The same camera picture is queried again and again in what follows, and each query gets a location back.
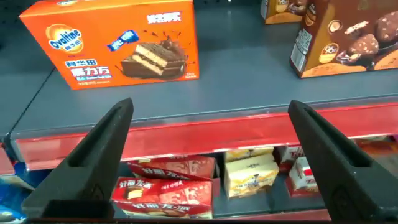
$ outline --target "red product box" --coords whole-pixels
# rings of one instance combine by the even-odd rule
[[[111,200],[130,216],[213,218],[210,181],[119,177]]]
[[[212,181],[213,196],[220,194],[220,171],[216,159],[176,156],[127,162],[131,172],[147,178]]]

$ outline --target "chocolate cookie image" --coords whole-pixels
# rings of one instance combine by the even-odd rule
[[[303,16],[307,11],[308,0],[294,0],[289,4],[289,11],[295,15]]]
[[[390,12],[378,19],[374,33],[381,49],[396,44],[398,41],[398,11]]]
[[[121,61],[121,65],[127,77],[163,80],[180,78],[186,67],[180,54],[155,43],[137,44],[134,53]]]
[[[124,198],[128,200],[133,198],[139,198],[142,196],[143,191],[144,189],[142,187],[138,186],[127,187],[126,191],[124,192]]]
[[[340,53],[336,59],[343,65],[361,65],[367,70],[372,70],[373,59],[378,52],[379,42],[373,34],[367,34],[351,44],[348,50]]]

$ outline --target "shelf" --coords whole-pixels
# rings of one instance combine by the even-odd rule
[[[131,171],[124,163],[119,166],[119,176],[133,177]],[[243,198],[227,199],[224,188],[221,188],[219,197],[213,197],[213,218],[247,218],[256,215],[276,215],[280,213],[309,212],[321,215],[315,215],[314,220],[327,220],[325,213],[325,204],[321,196],[313,197],[290,197],[285,186],[287,174],[279,174],[268,192],[259,192],[255,195]],[[116,218],[127,218],[126,214],[116,207]]]
[[[15,23],[0,39],[0,141],[17,123],[54,66],[29,31]]]
[[[260,192],[250,197],[228,200],[223,189],[219,197],[213,198],[214,217],[253,216],[325,208],[321,196],[290,197],[285,186],[286,178],[286,174],[279,174],[269,192]]]
[[[196,11],[199,80],[71,91],[55,70],[11,133],[20,159],[55,167],[126,97],[135,112],[123,160],[297,143],[292,99],[348,136],[398,132],[397,70],[301,80],[288,64],[298,24],[264,26],[259,8]]]

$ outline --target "blue packaging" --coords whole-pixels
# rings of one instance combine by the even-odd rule
[[[22,223],[26,216],[22,212],[22,202],[30,191],[12,184],[0,184],[0,223]]]

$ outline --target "brown product box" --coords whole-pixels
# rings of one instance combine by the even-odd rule
[[[308,0],[262,0],[261,15],[266,24],[300,22]]]
[[[301,78],[398,67],[397,0],[309,0],[290,64]]]

